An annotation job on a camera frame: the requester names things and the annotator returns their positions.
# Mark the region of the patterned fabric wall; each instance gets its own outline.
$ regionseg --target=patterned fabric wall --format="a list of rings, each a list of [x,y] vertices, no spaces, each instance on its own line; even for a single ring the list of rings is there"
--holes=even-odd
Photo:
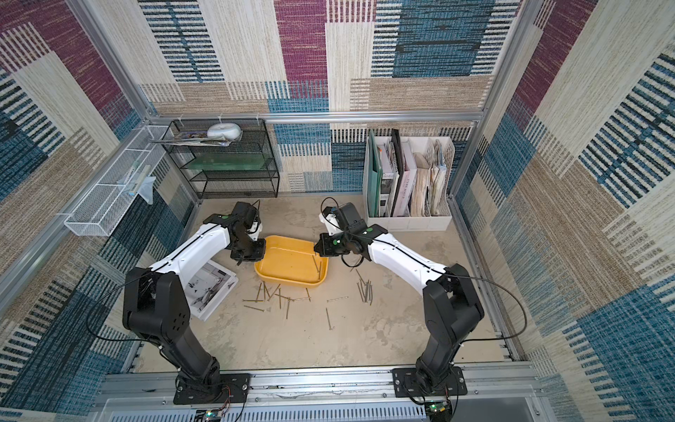
[[[546,0],[458,193],[561,421],[675,420],[673,22]]]
[[[92,4],[158,113],[219,115],[481,108],[520,0]],[[470,125],[424,133],[461,127],[463,144]],[[269,125],[279,190],[360,191],[365,127]]]
[[[63,0],[0,12],[3,273],[140,120]]]
[[[3,315],[0,419],[84,420],[105,375],[122,369],[131,342],[93,338],[86,317],[95,306],[95,332],[133,337],[122,327],[122,290],[95,303],[131,268],[174,250],[194,206],[166,157],[153,176],[152,205],[136,198],[109,238],[69,235]]]

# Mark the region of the concrete floor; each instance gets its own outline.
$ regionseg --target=concrete floor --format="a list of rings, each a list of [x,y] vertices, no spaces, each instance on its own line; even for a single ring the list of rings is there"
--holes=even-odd
[[[352,202],[362,209],[361,196],[337,196],[342,204]],[[319,221],[323,196],[293,196],[261,200],[262,236],[278,234],[293,238],[319,239],[325,226]],[[201,221],[212,213],[232,210],[235,199],[210,199],[202,204],[194,233]],[[406,246],[432,261],[450,266],[468,266],[459,236],[450,224],[445,232],[398,232],[394,236]],[[291,302],[286,319],[286,304],[279,309],[275,299],[264,303],[242,302],[255,299],[260,278],[252,263],[236,263],[224,250],[213,260],[237,273],[239,284],[220,304],[208,321],[192,318],[190,325],[204,348],[218,358],[221,369],[271,369],[288,367],[333,367],[359,365],[412,364],[429,339],[424,324],[421,296],[403,279],[388,269],[369,262],[358,268],[365,280],[373,283],[373,304],[361,302],[356,282],[358,275],[340,261],[330,258],[328,276],[310,289],[311,302]],[[346,257],[355,263],[353,256]],[[268,286],[275,289],[276,284]],[[290,298],[305,297],[304,288],[282,286]],[[327,303],[326,300],[349,296]],[[265,312],[245,308],[253,305]],[[326,319],[328,308],[332,330]],[[469,338],[494,337],[486,315]],[[497,342],[469,342],[456,361],[502,361]],[[137,360],[137,372],[173,371],[157,348],[145,346]]]

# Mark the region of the nail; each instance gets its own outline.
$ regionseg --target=nail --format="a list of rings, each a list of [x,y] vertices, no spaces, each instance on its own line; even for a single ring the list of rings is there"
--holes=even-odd
[[[274,291],[272,292],[272,294],[269,295],[269,299],[267,299],[268,302],[269,302],[270,300],[272,300],[272,298],[274,297],[274,294],[277,292],[277,290],[279,290],[280,287],[281,287],[281,284],[278,285],[277,288],[274,289]]]

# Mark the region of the vented panel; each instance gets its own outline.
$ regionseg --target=vented panel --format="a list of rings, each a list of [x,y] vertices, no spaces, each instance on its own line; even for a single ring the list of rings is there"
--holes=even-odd
[[[225,416],[225,422],[234,422],[239,411],[233,408]],[[397,402],[245,408],[240,421],[421,421],[426,418],[423,406]]]
[[[113,412],[110,422],[192,422],[196,410]]]

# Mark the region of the black cable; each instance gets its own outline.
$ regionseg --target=black cable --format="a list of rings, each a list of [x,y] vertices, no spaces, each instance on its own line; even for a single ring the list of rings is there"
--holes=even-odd
[[[331,196],[328,196],[328,197],[325,198],[323,201],[321,201],[321,208],[323,208],[323,203],[324,203],[327,199],[332,199],[333,202],[335,203],[336,207],[337,207],[337,208],[340,208],[340,204],[338,204],[338,202],[335,200],[335,198],[333,198],[333,197],[331,197]],[[333,227],[336,227],[337,229],[342,230],[341,228],[337,227],[335,224],[331,223],[328,219],[326,219],[326,221],[328,221]],[[511,291],[510,291],[509,289],[507,289],[506,287],[501,286],[501,285],[499,285],[499,284],[493,282],[492,280],[488,280],[487,278],[482,278],[482,277],[469,277],[469,276],[467,276],[467,275],[446,274],[446,273],[444,273],[444,272],[442,273],[442,272],[438,271],[437,269],[434,269],[434,268],[432,268],[432,267],[429,267],[427,264],[425,264],[425,263],[423,263],[422,261],[420,261],[419,259],[413,257],[412,255],[410,255],[409,253],[407,253],[405,250],[399,248],[399,247],[396,246],[395,244],[391,244],[391,243],[389,243],[389,242],[386,242],[386,241],[380,240],[380,239],[371,239],[371,238],[367,238],[367,237],[364,237],[364,236],[359,236],[358,234],[353,234],[353,233],[349,233],[349,235],[351,235],[351,236],[353,236],[353,237],[356,237],[356,238],[362,238],[362,239],[366,239],[366,240],[374,240],[374,241],[376,241],[376,242],[381,242],[381,243],[384,243],[384,244],[388,244],[388,245],[391,246],[392,248],[398,249],[400,252],[402,252],[402,253],[403,253],[404,255],[406,255],[408,258],[412,259],[413,261],[417,262],[418,264],[422,265],[423,267],[426,267],[427,269],[430,269],[431,271],[433,271],[433,272],[435,272],[435,273],[438,273],[438,274],[440,274],[440,275],[450,275],[451,277],[457,277],[457,278],[469,278],[469,279],[472,279],[472,280],[483,280],[484,282],[490,283],[490,284],[492,284],[493,286],[497,286],[498,288],[500,288],[500,289],[502,289],[503,291],[507,292],[507,293],[508,293],[508,294],[509,294],[509,295],[510,295],[517,303],[518,303],[518,306],[520,307],[520,310],[522,311],[522,316],[523,316],[523,319],[524,319],[523,327],[522,327],[522,329],[521,329],[519,332],[517,332],[517,333],[515,333],[515,334],[513,334],[513,335],[511,335],[511,336],[506,336],[506,337],[498,337],[498,338],[471,338],[471,339],[468,339],[468,340],[464,340],[464,341],[461,342],[460,344],[463,344],[463,343],[465,343],[465,342],[486,342],[486,341],[495,341],[495,340],[508,340],[508,339],[510,339],[510,338],[518,337],[519,335],[521,335],[522,333],[524,333],[525,330],[527,329],[527,313],[525,312],[525,307],[522,305],[522,303],[519,301],[519,299],[516,297],[516,295],[513,294],[513,293],[511,293]]]
[[[168,262],[164,263],[164,265],[162,265],[160,268],[164,267],[164,266],[167,265],[167,264],[168,264]],[[94,337],[96,337],[96,338],[98,338],[98,339],[100,339],[100,340],[105,340],[105,341],[108,341],[108,342],[146,342],[146,343],[150,343],[150,344],[155,344],[154,342],[151,342],[150,340],[145,340],[145,339],[142,339],[142,338],[106,338],[106,337],[101,337],[101,336],[99,336],[98,334],[94,333],[94,331],[93,331],[93,330],[91,329],[91,327],[89,326],[89,321],[91,320],[91,315],[92,315],[92,313],[93,313],[94,310],[96,309],[96,306],[97,306],[99,303],[101,303],[101,301],[102,301],[103,299],[105,299],[105,298],[107,298],[108,296],[110,296],[111,294],[113,294],[116,290],[119,290],[119,289],[121,289],[121,288],[127,286],[128,284],[133,283],[133,282],[137,282],[138,280],[140,280],[141,278],[143,278],[146,274],[147,274],[147,273],[143,273],[142,276],[140,276],[140,277],[138,277],[138,278],[134,278],[134,279],[131,280],[130,282],[126,282],[126,283],[124,283],[124,284],[122,284],[122,285],[120,285],[120,286],[117,286],[117,287],[115,287],[115,288],[110,289],[110,291],[108,291],[108,293],[105,293],[104,295],[102,295],[102,296],[96,301],[96,303],[95,303],[95,304],[91,307],[91,309],[89,310],[89,313],[87,314],[86,319],[84,320],[84,326],[86,327],[86,330],[89,332],[89,334],[91,334],[92,336],[94,336]]]
[[[511,336],[506,336],[506,337],[497,337],[497,338],[469,338],[467,340],[464,340],[460,344],[466,343],[466,342],[487,342],[487,341],[494,341],[494,340],[508,340],[510,338],[515,338],[521,335],[522,333],[525,332],[527,329],[527,313],[525,313],[525,307],[522,305],[522,303],[518,300],[515,294],[511,293],[509,289],[507,289],[504,286],[501,286],[492,280],[488,280],[487,278],[482,278],[482,277],[469,277],[468,275],[453,275],[453,277],[457,278],[470,278],[472,280],[483,280],[484,282],[490,283],[493,286],[497,286],[498,288],[502,289],[504,292],[507,292],[517,303],[518,306],[520,307],[520,310],[522,311],[522,317],[524,319],[524,324],[522,325],[522,328],[520,329],[519,332],[512,334]]]
[[[411,395],[410,392],[408,391],[408,387],[406,386],[406,381],[405,381],[405,379],[404,379],[404,381],[403,381],[403,390],[404,390],[404,391],[406,392],[406,394],[408,395],[408,398],[409,398],[413,403],[415,403],[416,405],[418,405],[418,406],[426,406],[426,405],[427,405],[427,398],[424,397],[424,395],[422,395],[422,392],[421,392],[421,391],[420,391],[420,395],[421,395],[421,397],[422,397],[422,402],[421,402],[421,403],[418,402],[417,400],[415,400],[414,397],[412,397],[412,395]]]
[[[450,415],[450,420],[448,422],[452,422],[452,418],[455,417],[455,413],[457,413],[457,405],[460,403],[460,380],[457,379],[457,375],[455,375],[454,371],[452,371],[452,368],[450,368],[450,373],[452,374],[453,377],[455,377],[455,386],[457,387],[457,398],[455,399],[455,407],[452,407],[452,402],[450,402],[450,397],[448,397],[448,389],[446,388],[445,390],[445,397],[448,399],[448,404],[450,405],[450,408],[452,409],[452,414]]]
[[[356,265],[347,264],[347,262],[345,262],[345,260],[344,260],[344,255],[340,255],[340,259],[342,260],[342,263],[349,268],[356,268],[363,263],[363,255],[361,255],[361,259],[358,261],[358,263]]]
[[[255,202],[251,205],[251,207],[254,207],[254,208],[255,208],[255,204],[256,204],[256,203],[258,204],[258,208],[255,209],[255,217],[253,218],[253,222],[255,222],[255,221],[258,219],[258,217],[260,217],[260,199],[257,200],[257,201],[255,201]],[[249,231],[247,230],[246,233],[248,233],[248,234],[254,234],[257,230],[258,230],[258,227],[256,226],[255,230],[253,230],[252,232],[249,232]]]
[[[171,362],[171,361],[169,360],[169,358],[167,357],[167,355],[164,354],[164,352],[162,351],[162,349],[159,348],[159,346],[157,346],[157,349],[159,350],[159,356],[163,357],[164,360],[167,361],[168,363],[171,363],[176,369],[179,368],[178,365],[176,365],[175,363],[173,363],[173,362]]]
[[[242,417],[242,413],[244,413],[244,407],[246,406],[246,401],[244,400],[242,402],[242,410],[239,412],[239,416],[237,416],[237,419],[234,419],[234,422],[237,422],[240,417]]]

